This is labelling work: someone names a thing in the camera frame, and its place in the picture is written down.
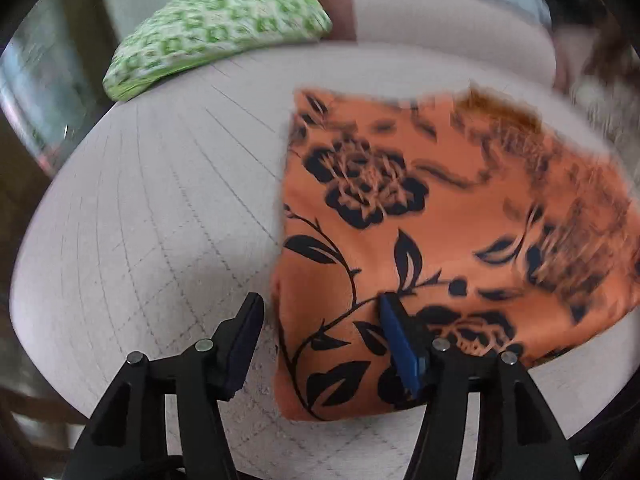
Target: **metal screw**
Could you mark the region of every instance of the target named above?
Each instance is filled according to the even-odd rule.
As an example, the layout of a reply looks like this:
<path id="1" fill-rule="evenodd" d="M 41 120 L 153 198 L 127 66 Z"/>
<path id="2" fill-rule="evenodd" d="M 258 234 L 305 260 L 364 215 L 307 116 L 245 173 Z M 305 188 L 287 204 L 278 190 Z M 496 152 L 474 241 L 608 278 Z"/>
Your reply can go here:
<path id="1" fill-rule="evenodd" d="M 513 352 L 511 352 L 510 350 L 507 350 L 506 352 L 502 352 L 500 354 L 500 359 L 502 359 L 503 363 L 508 365 L 514 365 L 518 362 L 518 356 Z"/>
<path id="2" fill-rule="evenodd" d="M 198 352 L 208 352 L 213 348 L 213 341 L 211 339 L 201 339 L 196 343 L 196 350 Z"/>
<path id="3" fill-rule="evenodd" d="M 130 365 L 137 365 L 144 358 L 145 358 L 145 355 L 142 352 L 138 352 L 138 351 L 131 352 L 127 356 L 127 363 L 129 363 Z"/>
<path id="4" fill-rule="evenodd" d="M 431 344 L 438 352 L 446 352 L 447 350 L 449 350 L 449 348 L 451 348 L 451 343 L 449 342 L 449 340 L 444 339 L 443 337 L 437 337 Z"/>

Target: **green and white patterned pillow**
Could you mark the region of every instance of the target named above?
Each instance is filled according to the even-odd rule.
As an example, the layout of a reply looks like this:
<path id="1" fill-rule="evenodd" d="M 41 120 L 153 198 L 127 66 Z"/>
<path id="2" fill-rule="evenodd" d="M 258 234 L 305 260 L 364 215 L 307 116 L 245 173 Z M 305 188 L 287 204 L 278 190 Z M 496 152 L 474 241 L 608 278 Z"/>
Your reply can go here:
<path id="1" fill-rule="evenodd" d="M 104 90 L 114 101 L 131 99 L 169 74 L 330 30 L 318 0 L 172 0 L 122 41 Z"/>

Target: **orange pillowcase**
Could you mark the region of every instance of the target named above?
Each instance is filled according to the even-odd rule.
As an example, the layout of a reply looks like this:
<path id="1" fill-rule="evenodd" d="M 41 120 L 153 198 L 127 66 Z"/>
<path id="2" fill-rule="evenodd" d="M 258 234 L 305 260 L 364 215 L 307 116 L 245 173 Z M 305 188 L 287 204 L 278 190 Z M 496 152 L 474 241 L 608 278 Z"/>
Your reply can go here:
<path id="1" fill-rule="evenodd" d="M 273 277 L 284 416 L 415 405 L 376 317 L 394 290 L 433 333 L 527 365 L 640 298 L 640 219 L 614 164 L 471 91 L 419 102 L 297 92 Z"/>

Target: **white mattress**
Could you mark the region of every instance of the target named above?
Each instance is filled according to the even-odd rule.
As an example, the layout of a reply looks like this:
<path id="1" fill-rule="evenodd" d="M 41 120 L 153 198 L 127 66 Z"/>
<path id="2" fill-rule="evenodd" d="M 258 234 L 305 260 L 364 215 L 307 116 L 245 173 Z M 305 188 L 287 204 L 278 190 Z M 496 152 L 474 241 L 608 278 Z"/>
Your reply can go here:
<path id="1" fill-rule="evenodd" d="M 551 90 L 421 48 L 319 44 L 245 54 L 172 78 L 117 104 L 50 186 L 14 273 L 11 315 L 36 366 L 89 415 L 132 350 L 182 351 L 254 290 L 267 300 L 280 251 L 280 181 L 292 92 L 321 86 L 409 97 L 469 81 L 539 108 L 553 127 L 603 150 Z M 630 314 L 533 371 L 569 435 L 640 362 Z M 423 408 L 334 423 L 283 420 L 271 395 L 273 319 L 243 390 L 221 403 L 239 469 L 264 478 L 402 478 Z M 474 415 L 468 434 L 474 434 Z M 170 447 L 178 447 L 175 410 Z M 460 478 L 470 478 L 472 447 Z"/>

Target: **folded orange cloth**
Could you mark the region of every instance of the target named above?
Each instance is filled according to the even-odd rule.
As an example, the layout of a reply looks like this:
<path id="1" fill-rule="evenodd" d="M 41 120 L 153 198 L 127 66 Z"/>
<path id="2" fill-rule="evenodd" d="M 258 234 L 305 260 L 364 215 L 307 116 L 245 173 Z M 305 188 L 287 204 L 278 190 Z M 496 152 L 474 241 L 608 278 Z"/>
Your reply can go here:
<path id="1" fill-rule="evenodd" d="M 640 298 L 640 219 L 609 160 L 478 91 L 419 102 L 296 94 L 273 277 L 287 418 L 415 405 L 376 319 L 394 290 L 463 351 L 533 365 Z"/>

